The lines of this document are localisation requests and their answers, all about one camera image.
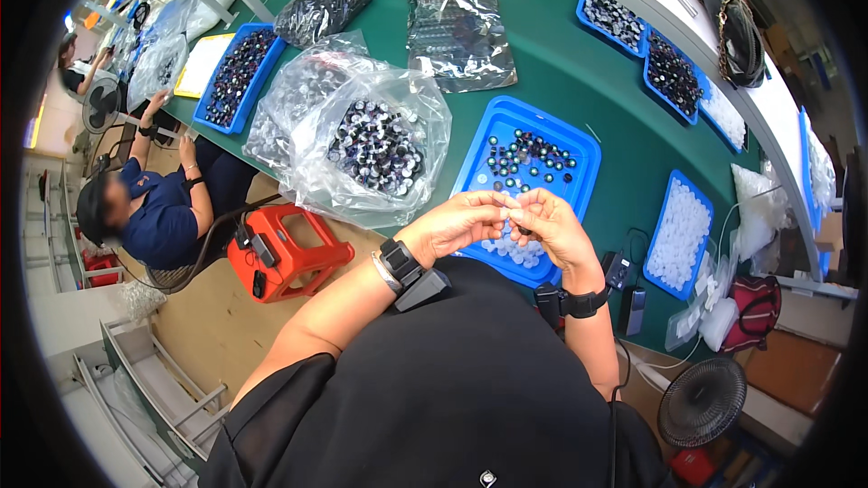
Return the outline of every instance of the black handbag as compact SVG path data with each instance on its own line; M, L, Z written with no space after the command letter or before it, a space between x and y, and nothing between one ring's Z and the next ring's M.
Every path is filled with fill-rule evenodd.
M717 19L719 69L724 80L759 87L765 77L765 51L760 30L745 0L699 0Z

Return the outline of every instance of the handbag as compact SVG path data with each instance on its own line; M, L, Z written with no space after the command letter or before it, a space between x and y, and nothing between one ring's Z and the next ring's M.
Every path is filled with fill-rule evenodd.
M745 0L699 0L717 19L718 67L724 80L759 87L765 77L765 50L754 15Z
M780 284L775 277L736 277L732 298L739 308L739 319L732 325L721 352L738 352L756 347L765 350L765 336L780 316Z

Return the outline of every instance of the wrist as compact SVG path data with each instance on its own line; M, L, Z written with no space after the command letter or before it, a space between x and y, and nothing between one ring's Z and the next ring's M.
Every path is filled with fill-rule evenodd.
M395 242L404 242L407 246L407 250L411 255L413 255L413 258L416 259L416 262L425 269L430 269L434 266L437 256L434 255L433 249L429 247L429 242L426 242L424 238L419 235L414 234L412 230L408 231L407 228L401 229L392 239L394 239Z

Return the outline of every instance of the green workbench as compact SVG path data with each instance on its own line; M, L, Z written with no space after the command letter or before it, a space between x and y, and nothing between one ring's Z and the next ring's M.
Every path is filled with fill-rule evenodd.
M276 14L289 0L263 1ZM593 135L592 129L599 137L602 164L582 223L597 255L602 257L608 250L621 249L630 227L649 234L654 232L673 168L684 172L712 201L715 209L712 238L716 243L726 212L735 203L730 164L759 169L756 139L750 136L749 150L736 156L703 117L695 126L678 121L669 106L645 88L640 60L628 58L579 25L577 1L500 0L518 83L505 89L445 95L452 112L449 155L437 189L425 210L417 215L449 197L486 105L493 97L506 94L588 134ZM230 11L239 13L233 27L227 30L220 25L207 35L233 32L240 24L256 20L240 0ZM407 0L374 0L347 30L362 30L375 59L406 66L407 13ZM284 51L260 97L268 91L279 66L297 54L298 50L290 47ZM196 104L195 99L176 97L166 110L191 125ZM253 115L250 114L244 131L237 135L227 136L203 125L193 127L215 144L269 173L263 164L241 156ZM737 217L730 219L728 229L737 225ZM384 235L395 231L380 230ZM629 340L663 352L667 321L687 304L654 285L644 286L647 303L642 332ZM620 304L620 298L613 296L610 301L613 321L618 318ZM672 354L683 357L693 343ZM693 358L700 360L709 355L711 352L702 346Z

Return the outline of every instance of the red bag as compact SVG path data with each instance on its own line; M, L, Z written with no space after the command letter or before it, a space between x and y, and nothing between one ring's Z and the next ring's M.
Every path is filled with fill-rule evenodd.
M765 350L765 336L780 316L780 285L774 277L736 277L732 298L739 306L739 320L732 325L721 352L756 347Z

